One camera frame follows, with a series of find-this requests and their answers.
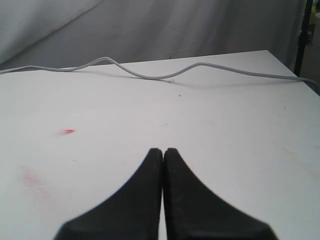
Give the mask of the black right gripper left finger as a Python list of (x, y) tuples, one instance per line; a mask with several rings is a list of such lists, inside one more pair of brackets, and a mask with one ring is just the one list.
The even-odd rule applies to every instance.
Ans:
[(57, 240), (157, 240), (163, 153), (151, 148), (130, 179), (107, 200), (64, 223)]

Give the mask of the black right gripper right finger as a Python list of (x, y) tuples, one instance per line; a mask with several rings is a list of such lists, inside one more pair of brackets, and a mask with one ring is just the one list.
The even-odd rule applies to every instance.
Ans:
[(163, 200), (169, 240), (276, 240), (272, 228), (206, 187), (175, 148), (163, 159)]

